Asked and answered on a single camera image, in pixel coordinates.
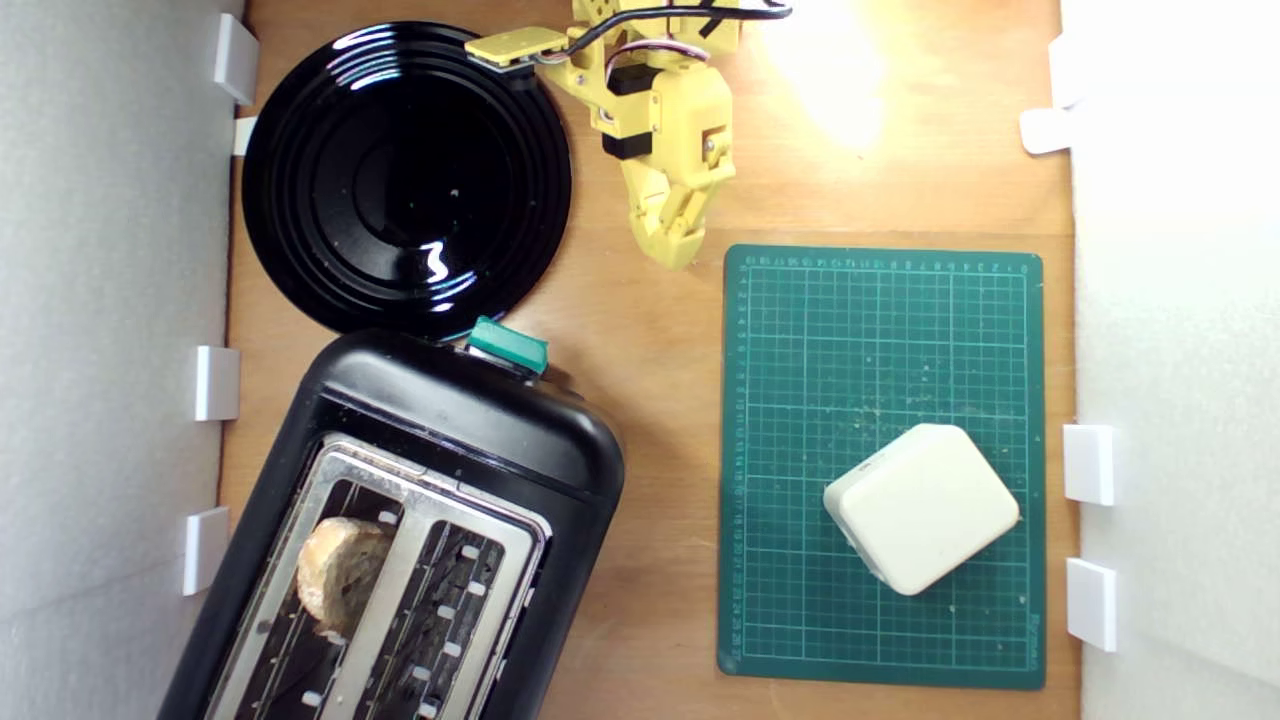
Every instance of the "bread slice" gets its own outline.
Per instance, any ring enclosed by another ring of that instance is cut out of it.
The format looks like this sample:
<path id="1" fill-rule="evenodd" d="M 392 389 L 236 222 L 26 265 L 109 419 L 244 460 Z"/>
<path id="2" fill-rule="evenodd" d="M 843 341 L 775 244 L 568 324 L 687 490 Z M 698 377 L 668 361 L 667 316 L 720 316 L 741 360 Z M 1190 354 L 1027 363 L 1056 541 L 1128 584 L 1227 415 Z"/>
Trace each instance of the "bread slice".
<path id="1" fill-rule="evenodd" d="M 325 518 L 302 543 L 297 592 L 317 633 L 349 641 L 374 592 L 392 536 L 378 523 Z"/>

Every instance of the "green cutting mat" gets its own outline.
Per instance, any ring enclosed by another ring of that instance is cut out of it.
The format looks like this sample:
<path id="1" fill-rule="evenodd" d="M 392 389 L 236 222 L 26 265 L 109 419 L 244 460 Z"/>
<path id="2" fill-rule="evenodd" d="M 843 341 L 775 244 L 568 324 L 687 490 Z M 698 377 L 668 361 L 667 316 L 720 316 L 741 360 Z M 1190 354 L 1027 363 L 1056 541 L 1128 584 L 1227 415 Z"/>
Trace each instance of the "green cutting mat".
<path id="1" fill-rule="evenodd" d="M 739 245 L 724 273 L 721 669 L 1043 687 L 1039 258 Z M 1023 519 L 904 597 L 867 571 L 822 491 L 918 423 L 968 430 Z"/>

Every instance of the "white block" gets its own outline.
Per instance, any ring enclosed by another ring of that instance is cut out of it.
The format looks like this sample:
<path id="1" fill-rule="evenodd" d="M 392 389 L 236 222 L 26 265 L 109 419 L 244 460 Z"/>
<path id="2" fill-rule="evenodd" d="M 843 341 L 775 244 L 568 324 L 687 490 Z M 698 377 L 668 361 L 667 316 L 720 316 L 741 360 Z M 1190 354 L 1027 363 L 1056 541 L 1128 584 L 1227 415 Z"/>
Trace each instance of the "white block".
<path id="1" fill-rule="evenodd" d="M 1023 110 L 1018 119 L 1023 147 L 1032 155 L 1044 155 L 1071 146 L 1071 114 L 1060 108 Z"/>
<path id="2" fill-rule="evenodd" d="M 1066 632 L 1116 651 L 1116 571 L 1079 557 L 1066 560 Z"/>
<path id="3" fill-rule="evenodd" d="M 868 569 L 918 594 L 1018 524 L 1018 501 L 955 425 L 916 425 L 827 487 Z"/>
<path id="4" fill-rule="evenodd" d="M 1055 108 L 1070 108 L 1084 97 L 1093 70 L 1088 53 L 1066 33 L 1048 44 L 1048 82 Z"/>
<path id="5" fill-rule="evenodd" d="M 223 13 L 218 19 L 218 55 L 214 82 L 241 105 L 252 105 L 257 90 L 257 38 L 236 19 Z"/>
<path id="6" fill-rule="evenodd" d="M 232 156 L 243 158 L 248 152 L 248 138 L 257 126 L 257 115 L 250 118 L 236 118 L 236 138 L 232 142 Z"/>
<path id="7" fill-rule="evenodd" d="M 1115 505 L 1112 429 L 1106 425 L 1062 427 L 1062 484 L 1066 497 L 1093 505 Z"/>
<path id="8" fill-rule="evenodd" d="M 196 420 L 239 416 L 239 351 L 202 345 L 196 350 Z"/>
<path id="9" fill-rule="evenodd" d="M 230 512 L 214 507 L 187 516 L 187 559 L 182 573 L 182 594 L 196 594 L 214 582 L 230 539 Z"/>

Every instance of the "white wall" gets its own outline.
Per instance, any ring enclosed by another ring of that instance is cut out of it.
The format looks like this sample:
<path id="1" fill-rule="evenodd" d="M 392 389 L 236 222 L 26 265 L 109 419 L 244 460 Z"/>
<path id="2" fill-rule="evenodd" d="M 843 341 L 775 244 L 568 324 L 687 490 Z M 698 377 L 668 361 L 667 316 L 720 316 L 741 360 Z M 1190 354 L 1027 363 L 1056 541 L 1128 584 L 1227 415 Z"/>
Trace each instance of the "white wall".
<path id="1" fill-rule="evenodd" d="M 221 345 L 242 0 L 0 0 L 0 717 L 155 714 L 215 505 L 192 421 Z"/>
<path id="2" fill-rule="evenodd" d="M 1116 428 L 1117 652 L 1088 720 L 1280 717 L 1280 44 L 1275 3 L 1062 0 L 1082 423 Z"/>

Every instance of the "black plate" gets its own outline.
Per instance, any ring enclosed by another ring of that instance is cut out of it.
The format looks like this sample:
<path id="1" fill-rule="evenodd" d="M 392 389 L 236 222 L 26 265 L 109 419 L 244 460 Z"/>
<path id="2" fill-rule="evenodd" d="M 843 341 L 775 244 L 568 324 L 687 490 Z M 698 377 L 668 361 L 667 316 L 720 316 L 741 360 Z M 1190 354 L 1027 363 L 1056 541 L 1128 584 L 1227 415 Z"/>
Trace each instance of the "black plate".
<path id="1" fill-rule="evenodd" d="M 470 32 L 369 27 L 271 94 L 244 158 L 253 250 L 338 332 L 430 340 L 502 316 L 538 282 L 568 218 L 568 143 L 531 69 L 468 60 Z"/>

